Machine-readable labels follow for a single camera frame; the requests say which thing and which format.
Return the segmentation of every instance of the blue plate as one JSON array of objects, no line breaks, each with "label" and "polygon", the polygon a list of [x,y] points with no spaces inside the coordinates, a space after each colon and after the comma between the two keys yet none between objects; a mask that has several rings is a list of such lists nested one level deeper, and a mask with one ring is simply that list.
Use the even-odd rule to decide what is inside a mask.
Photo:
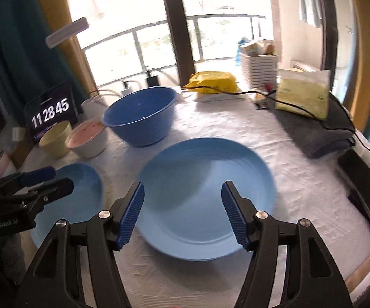
[{"label": "blue plate", "polygon": [[210,260],[242,249],[221,201],[221,186],[233,181],[242,197],[272,214],[276,188],[253,151],[237,142],[198,138],[159,153],[139,175],[145,202],[137,221],[144,239],[167,255]]},{"label": "blue plate", "polygon": [[73,193],[47,204],[35,218],[37,226],[30,230],[38,248],[57,220],[67,219],[70,223],[87,221],[102,211],[104,190],[101,178],[92,167],[75,163],[57,170],[56,179],[66,177],[74,183]]}]

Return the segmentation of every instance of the white table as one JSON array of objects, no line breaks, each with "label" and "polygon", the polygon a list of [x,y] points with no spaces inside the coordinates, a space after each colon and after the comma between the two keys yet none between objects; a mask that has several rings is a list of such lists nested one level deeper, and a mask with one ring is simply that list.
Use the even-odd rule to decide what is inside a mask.
[{"label": "white table", "polygon": [[[84,160],[69,153],[54,161],[35,148],[22,170],[31,171],[47,165],[59,169],[75,162],[88,163],[103,179],[104,208],[107,209],[115,199],[125,196],[144,165],[163,149],[190,138],[232,139],[255,151],[270,168],[278,191],[273,216],[294,223],[300,218],[310,219],[345,279],[370,255],[370,226],[346,197],[346,186],[335,172],[337,155],[307,159],[272,113],[255,110],[249,100],[195,103],[186,99],[177,104],[169,135],[145,148],[127,145],[110,130],[108,134],[108,146],[96,158]],[[283,248],[280,251],[271,306],[279,303],[283,286],[286,252]],[[130,243],[115,255],[134,308],[176,305],[232,308],[251,257],[251,253],[238,251],[208,262],[178,260],[151,248],[136,230]],[[86,256],[83,256],[84,289],[87,303],[93,305],[87,265]]]}]

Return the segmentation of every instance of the blue plastic bowl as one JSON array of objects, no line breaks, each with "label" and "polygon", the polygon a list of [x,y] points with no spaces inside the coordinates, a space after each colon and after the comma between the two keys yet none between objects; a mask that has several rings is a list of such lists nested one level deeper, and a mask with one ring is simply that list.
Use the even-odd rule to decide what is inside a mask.
[{"label": "blue plastic bowl", "polygon": [[172,88],[145,88],[117,100],[101,121],[131,146],[152,145],[168,135],[175,101],[176,91]]}]

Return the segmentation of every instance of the clock display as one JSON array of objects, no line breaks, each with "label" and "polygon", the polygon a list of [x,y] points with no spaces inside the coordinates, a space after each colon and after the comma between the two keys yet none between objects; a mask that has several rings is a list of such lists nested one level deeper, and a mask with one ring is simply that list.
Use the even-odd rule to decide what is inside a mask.
[{"label": "clock display", "polygon": [[77,109],[69,82],[62,83],[25,106],[25,116],[34,144],[55,124],[77,122]]}]

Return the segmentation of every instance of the food package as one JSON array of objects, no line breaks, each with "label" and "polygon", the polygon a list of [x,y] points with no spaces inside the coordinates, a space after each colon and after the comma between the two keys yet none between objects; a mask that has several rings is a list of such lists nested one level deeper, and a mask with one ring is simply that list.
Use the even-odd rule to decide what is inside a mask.
[{"label": "food package", "polygon": [[[320,120],[327,118],[330,71],[297,72],[279,69],[278,73],[281,81],[275,99],[304,108]],[[276,102],[275,107],[311,117],[305,111],[287,104]]]},{"label": "food package", "polygon": [[273,41],[266,39],[250,41],[249,43],[240,45],[239,48],[247,56],[271,55],[275,52]]},{"label": "food package", "polygon": [[231,73],[205,71],[192,74],[189,83],[183,87],[183,89],[200,93],[221,93],[215,88],[227,93],[235,93],[238,86]]},{"label": "food package", "polygon": [[240,46],[240,50],[247,56],[258,56],[264,52],[264,44],[258,41],[251,41]]}]

